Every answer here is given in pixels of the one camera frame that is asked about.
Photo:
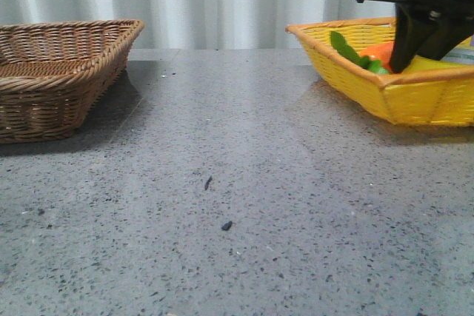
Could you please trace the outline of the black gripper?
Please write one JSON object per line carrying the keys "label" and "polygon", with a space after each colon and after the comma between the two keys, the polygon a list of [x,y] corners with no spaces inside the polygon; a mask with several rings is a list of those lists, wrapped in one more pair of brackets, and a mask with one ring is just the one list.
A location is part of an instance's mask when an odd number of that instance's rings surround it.
{"label": "black gripper", "polygon": [[356,0],[395,5],[395,39],[390,67],[401,73],[419,55],[441,60],[473,35],[473,0]]}

